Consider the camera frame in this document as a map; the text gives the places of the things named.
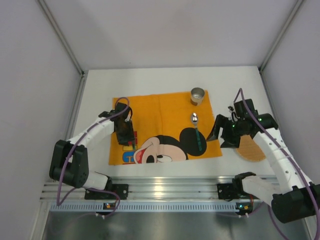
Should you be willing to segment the round woven coaster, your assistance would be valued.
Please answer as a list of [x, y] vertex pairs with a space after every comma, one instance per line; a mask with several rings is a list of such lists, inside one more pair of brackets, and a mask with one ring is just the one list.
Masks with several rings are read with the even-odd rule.
[[250, 135], [240, 137], [239, 147], [236, 149], [236, 152], [249, 162], [261, 162], [266, 159], [265, 154]]

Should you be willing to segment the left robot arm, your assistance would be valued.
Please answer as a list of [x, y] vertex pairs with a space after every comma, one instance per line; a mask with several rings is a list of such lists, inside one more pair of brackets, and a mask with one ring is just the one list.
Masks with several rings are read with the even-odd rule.
[[132, 115], [133, 111], [128, 103], [117, 101], [113, 110], [100, 113], [87, 129], [68, 140], [57, 141], [49, 177], [76, 189], [108, 190], [112, 179], [90, 170], [89, 151], [113, 133], [120, 146], [133, 146], [135, 135]]

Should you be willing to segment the metal cup with cork band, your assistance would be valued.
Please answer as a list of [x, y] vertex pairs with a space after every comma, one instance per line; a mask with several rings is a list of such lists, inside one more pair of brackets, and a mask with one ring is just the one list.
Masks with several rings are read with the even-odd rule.
[[199, 106], [205, 97], [205, 91], [200, 87], [194, 87], [190, 91], [190, 103], [194, 106]]

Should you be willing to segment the spoon with teal handle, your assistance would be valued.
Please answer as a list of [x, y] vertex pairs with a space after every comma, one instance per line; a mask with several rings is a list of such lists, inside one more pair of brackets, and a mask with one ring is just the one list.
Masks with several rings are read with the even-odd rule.
[[200, 138], [200, 133], [198, 130], [198, 115], [193, 112], [191, 114], [190, 120], [195, 128], [195, 133], [196, 133], [196, 137], [197, 137], [197, 143], [198, 143], [198, 149], [199, 151], [202, 151], [202, 143], [201, 143], [201, 138]]

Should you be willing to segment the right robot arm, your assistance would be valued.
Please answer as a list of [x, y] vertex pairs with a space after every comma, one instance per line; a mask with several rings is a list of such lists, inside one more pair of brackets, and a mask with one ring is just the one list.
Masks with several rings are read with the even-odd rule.
[[253, 101], [234, 103], [237, 120], [217, 115], [207, 141], [223, 139], [221, 148], [237, 149], [241, 137], [250, 137], [264, 153], [278, 181], [278, 186], [266, 182], [253, 172], [236, 175], [233, 189], [239, 196], [253, 195], [268, 204], [281, 223], [289, 223], [320, 214], [320, 186], [297, 170], [283, 141], [279, 126], [271, 114], [259, 114]]

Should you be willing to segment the orange Mickey Mouse placemat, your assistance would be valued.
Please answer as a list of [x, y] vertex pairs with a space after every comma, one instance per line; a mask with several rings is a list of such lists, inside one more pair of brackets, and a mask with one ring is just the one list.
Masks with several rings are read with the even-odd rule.
[[[137, 150], [118, 144], [111, 136], [110, 165], [173, 163], [222, 156], [218, 140], [206, 141], [215, 122], [209, 97], [199, 106], [191, 104], [189, 92], [130, 96]], [[199, 151], [192, 113], [198, 116]]]

